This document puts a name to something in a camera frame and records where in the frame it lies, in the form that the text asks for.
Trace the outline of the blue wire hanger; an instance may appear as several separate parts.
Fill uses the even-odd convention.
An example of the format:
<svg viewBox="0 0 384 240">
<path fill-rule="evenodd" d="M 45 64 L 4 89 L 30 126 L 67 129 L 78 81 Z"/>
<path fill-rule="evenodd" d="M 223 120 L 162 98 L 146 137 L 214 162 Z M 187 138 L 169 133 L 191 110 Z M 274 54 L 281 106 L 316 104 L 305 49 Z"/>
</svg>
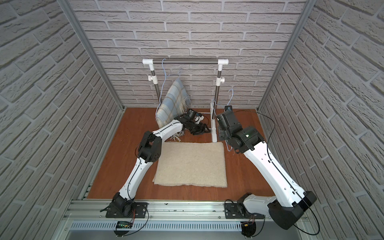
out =
<svg viewBox="0 0 384 240">
<path fill-rule="evenodd" d="M 232 100 L 232 98 L 233 98 L 233 96 L 234 96 L 234 89 L 231 88 L 230 90 L 228 90 L 228 93 L 229 93 L 229 92 L 231 92 L 232 94 L 231 94 L 231 97 L 230 97 L 230 99 L 229 99 L 229 101 L 228 101 L 228 103 L 227 103 L 227 106 L 230 105 L 230 102 L 231 102 L 231 100 Z M 233 147 L 229 148 L 228 142 L 225 141 L 225 143 L 226 143 L 227 151 L 228 151 L 228 152 L 231 152 L 231 151 L 233 150 Z"/>
<path fill-rule="evenodd" d="M 162 94 L 163 94 L 163 89 L 164 89 L 165 82 L 167 81 L 167 77 L 172 75 L 172 74 L 167 75 L 167 72 L 166 72 L 165 67 L 164 67 L 164 61 L 165 60 L 166 59 L 162 59 L 162 68 L 163 68 L 163 71 L 164 71 L 165 79 L 164 79 L 162 87 L 161 87 L 160 96 L 159 96 L 159 105 L 157 106 L 156 112 L 158 111 L 160 105 L 162 104 Z"/>
</svg>

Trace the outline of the blue plaid fringed scarf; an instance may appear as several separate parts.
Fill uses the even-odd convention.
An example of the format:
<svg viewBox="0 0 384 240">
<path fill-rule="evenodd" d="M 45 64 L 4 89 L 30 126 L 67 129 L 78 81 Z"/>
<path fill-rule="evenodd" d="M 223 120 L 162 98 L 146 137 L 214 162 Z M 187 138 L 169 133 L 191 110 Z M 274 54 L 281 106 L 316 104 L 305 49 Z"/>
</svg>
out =
<svg viewBox="0 0 384 240">
<path fill-rule="evenodd" d="M 176 79 L 155 114 L 160 129 L 154 131 L 154 134 L 161 137 L 162 142 L 184 130 L 183 124 L 175 118 L 183 115 L 189 104 L 190 98 L 183 83 L 180 79 Z"/>
</svg>

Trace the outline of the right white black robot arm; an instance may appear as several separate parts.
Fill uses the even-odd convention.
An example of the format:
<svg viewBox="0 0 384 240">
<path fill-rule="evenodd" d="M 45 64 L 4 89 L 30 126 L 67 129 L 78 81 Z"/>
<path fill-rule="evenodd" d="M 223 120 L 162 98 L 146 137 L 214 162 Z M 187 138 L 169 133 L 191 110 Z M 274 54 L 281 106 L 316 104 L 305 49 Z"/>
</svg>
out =
<svg viewBox="0 0 384 240">
<path fill-rule="evenodd" d="M 250 214 L 270 216 L 284 230 L 294 226 L 317 201 L 317 196 L 305 191 L 290 177 L 256 128 L 242 127 L 232 106 L 217 115 L 217 121 L 226 143 L 259 170 L 275 194 L 273 197 L 246 194 L 240 199 L 241 205 Z"/>
</svg>

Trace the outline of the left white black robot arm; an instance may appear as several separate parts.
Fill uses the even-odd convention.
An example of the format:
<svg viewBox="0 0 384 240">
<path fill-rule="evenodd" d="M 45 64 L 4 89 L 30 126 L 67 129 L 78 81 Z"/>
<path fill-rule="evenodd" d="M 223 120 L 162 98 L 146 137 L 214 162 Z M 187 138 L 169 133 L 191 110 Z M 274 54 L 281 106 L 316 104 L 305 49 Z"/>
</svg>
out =
<svg viewBox="0 0 384 240">
<path fill-rule="evenodd" d="M 161 156 L 163 142 L 184 130 L 189 131 L 192 135 L 210 133 L 211 131 L 208 125 L 203 123 L 203 119 L 204 116 L 201 113 L 188 110 L 159 130 L 145 132 L 138 144 L 135 166 L 125 184 L 114 195 L 110 206 L 118 210 L 124 217 L 127 217 L 133 210 L 132 204 L 145 174 Z"/>
</svg>

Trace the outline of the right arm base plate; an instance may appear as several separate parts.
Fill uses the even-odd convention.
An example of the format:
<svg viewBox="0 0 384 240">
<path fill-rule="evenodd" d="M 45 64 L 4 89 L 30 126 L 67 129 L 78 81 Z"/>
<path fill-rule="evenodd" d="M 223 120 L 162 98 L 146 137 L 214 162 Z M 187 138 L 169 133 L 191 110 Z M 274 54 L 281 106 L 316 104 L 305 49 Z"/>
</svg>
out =
<svg viewBox="0 0 384 240">
<path fill-rule="evenodd" d="M 263 219 L 265 216 L 261 214 L 249 213 L 242 204 L 233 202 L 232 200 L 225 200 L 224 213 L 226 219 Z"/>
</svg>

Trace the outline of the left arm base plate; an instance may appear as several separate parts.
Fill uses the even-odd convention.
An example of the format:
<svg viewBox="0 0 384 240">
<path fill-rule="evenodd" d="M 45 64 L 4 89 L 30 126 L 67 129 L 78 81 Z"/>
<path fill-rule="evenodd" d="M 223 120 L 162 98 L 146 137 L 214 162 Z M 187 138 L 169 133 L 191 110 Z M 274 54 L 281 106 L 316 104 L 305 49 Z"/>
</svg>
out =
<svg viewBox="0 0 384 240">
<path fill-rule="evenodd" d="M 144 219 L 147 215 L 147 207 L 148 203 L 146 202 L 127 203 L 124 206 L 119 206 L 116 202 L 113 202 L 107 207 L 106 218 L 122 219 L 135 217 Z"/>
</svg>

